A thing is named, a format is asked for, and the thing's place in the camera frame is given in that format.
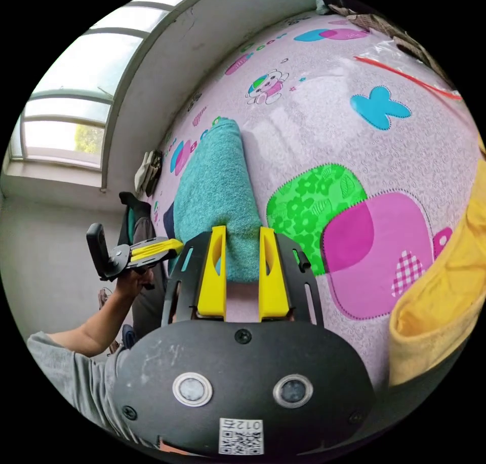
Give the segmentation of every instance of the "gray sleeve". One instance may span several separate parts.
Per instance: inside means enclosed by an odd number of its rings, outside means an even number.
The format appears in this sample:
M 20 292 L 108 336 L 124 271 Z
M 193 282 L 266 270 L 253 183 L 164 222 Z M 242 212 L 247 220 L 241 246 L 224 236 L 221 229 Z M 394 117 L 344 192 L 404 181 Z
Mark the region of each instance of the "gray sleeve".
M 27 347 L 47 379 L 81 415 L 119 437 L 147 445 L 125 425 L 112 399 L 117 369 L 128 351 L 119 348 L 100 363 L 56 344 L 43 332 L 30 336 Z

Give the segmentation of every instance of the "wall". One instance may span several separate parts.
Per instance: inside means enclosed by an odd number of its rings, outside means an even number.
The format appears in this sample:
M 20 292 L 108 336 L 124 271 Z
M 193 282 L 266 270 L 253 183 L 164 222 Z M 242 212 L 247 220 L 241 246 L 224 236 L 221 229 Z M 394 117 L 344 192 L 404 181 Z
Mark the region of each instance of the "wall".
M 106 192 L 91 181 L 73 185 L 59 174 L 62 168 L 51 166 L 31 177 L 2 173 L 5 196 L 120 211 L 118 193 L 133 191 L 144 153 L 160 145 L 175 115 L 208 73 L 259 30 L 312 8 L 315 0 L 184 0 L 155 28 L 147 39 L 148 50 L 136 54 L 122 79 L 126 85 L 117 91 L 121 106 L 110 115 L 116 124 L 107 126 L 107 132 L 113 131 Z
M 79 326 L 98 310 L 98 290 L 113 289 L 114 284 L 98 279 L 88 250 L 86 231 L 93 222 L 103 224 L 107 245 L 114 247 L 120 214 L 4 200 L 0 274 L 24 340 L 40 330 Z

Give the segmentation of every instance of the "tree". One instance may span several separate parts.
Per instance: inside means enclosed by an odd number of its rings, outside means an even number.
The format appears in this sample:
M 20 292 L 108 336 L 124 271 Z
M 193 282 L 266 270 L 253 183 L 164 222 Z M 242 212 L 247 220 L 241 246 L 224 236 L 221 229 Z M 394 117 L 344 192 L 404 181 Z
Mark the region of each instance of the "tree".
M 101 153 L 104 130 L 92 126 L 78 125 L 74 135 L 74 149 L 85 153 Z

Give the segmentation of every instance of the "green floral patch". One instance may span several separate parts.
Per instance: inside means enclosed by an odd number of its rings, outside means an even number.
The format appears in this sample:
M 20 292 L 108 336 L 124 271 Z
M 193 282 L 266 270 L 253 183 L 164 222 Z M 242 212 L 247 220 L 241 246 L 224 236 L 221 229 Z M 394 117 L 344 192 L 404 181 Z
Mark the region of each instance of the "green floral patch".
M 287 182 L 270 198 L 268 226 L 299 243 L 314 275 L 323 275 L 322 230 L 338 214 L 367 198 L 350 170 L 336 164 L 322 165 Z

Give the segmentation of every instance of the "yellow bracket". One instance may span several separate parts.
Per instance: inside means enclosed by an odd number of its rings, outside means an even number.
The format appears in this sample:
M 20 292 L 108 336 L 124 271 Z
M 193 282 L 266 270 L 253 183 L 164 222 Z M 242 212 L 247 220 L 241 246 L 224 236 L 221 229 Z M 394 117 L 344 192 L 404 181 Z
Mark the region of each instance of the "yellow bracket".
M 150 256 L 154 256 L 169 250 L 174 250 L 177 254 L 179 254 L 182 251 L 182 248 L 184 248 L 184 244 L 179 240 L 174 239 L 161 241 L 160 243 L 154 243 L 153 245 L 142 246 L 141 248 L 132 250 L 130 263 L 142 260 L 144 258 L 149 258 Z
M 268 227 L 260 228 L 258 306 L 260 322 L 268 318 L 284 318 L 289 312 L 277 240 L 275 232 Z
M 216 264 L 221 258 L 219 275 Z M 226 226 L 213 228 L 197 311 L 203 317 L 226 319 Z

